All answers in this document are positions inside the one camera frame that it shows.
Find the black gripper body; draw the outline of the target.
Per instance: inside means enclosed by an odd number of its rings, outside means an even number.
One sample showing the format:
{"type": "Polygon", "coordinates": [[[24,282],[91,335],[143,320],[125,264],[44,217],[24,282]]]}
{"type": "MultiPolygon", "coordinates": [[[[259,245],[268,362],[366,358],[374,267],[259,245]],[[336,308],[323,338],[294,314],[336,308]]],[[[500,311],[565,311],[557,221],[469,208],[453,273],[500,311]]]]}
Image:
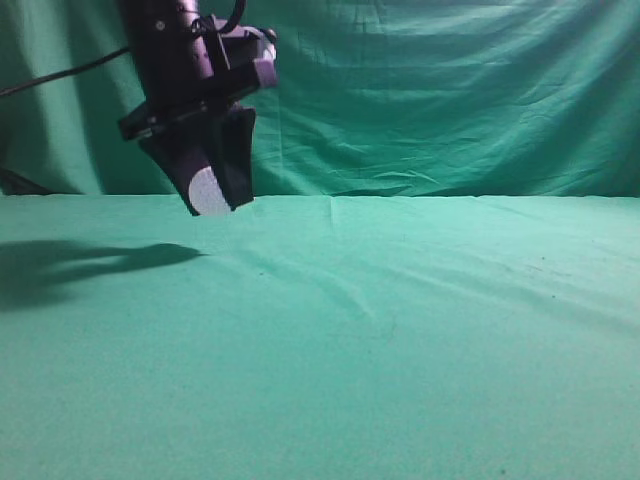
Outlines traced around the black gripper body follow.
{"type": "Polygon", "coordinates": [[[201,79],[186,100],[161,105],[145,99],[118,120],[125,141],[155,133],[193,115],[213,112],[220,115],[236,102],[260,89],[260,76],[254,67],[237,67],[221,75],[201,79]]]}

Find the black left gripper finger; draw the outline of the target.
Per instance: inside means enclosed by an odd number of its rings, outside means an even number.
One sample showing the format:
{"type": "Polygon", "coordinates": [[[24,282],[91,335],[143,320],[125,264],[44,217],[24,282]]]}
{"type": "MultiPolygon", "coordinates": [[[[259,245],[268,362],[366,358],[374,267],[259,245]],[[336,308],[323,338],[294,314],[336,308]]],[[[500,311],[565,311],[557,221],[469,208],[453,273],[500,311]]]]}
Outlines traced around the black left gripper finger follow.
{"type": "Polygon", "coordinates": [[[143,138],[138,145],[166,175],[189,213],[199,216],[190,205],[187,190],[195,173],[210,167],[201,149],[191,145],[189,141],[164,135],[143,138]]]}

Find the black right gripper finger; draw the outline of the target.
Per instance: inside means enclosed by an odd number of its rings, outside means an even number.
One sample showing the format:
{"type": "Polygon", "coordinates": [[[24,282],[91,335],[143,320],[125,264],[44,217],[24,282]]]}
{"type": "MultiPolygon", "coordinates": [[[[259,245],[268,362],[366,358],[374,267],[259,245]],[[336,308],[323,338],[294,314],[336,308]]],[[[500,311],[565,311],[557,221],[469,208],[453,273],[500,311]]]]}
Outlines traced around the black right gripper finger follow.
{"type": "Polygon", "coordinates": [[[251,158],[255,122],[253,108],[233,106],[217,125],[215,171],[231,210],[254,199],[251,158]]]}

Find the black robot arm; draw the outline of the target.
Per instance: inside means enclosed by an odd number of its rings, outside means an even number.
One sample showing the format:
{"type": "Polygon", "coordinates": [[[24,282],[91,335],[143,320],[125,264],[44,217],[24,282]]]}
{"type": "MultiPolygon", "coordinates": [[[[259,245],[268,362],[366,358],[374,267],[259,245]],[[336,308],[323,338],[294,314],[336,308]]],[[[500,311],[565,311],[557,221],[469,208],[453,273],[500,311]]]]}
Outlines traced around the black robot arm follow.
{"type": "Polygon", "coordinates": [[[195,1],[117,4],[145,100],[119,122],[193,216],[228,214],[254,198],[256,112],[239,104],[220,35],[200,31],[195,1]]]}

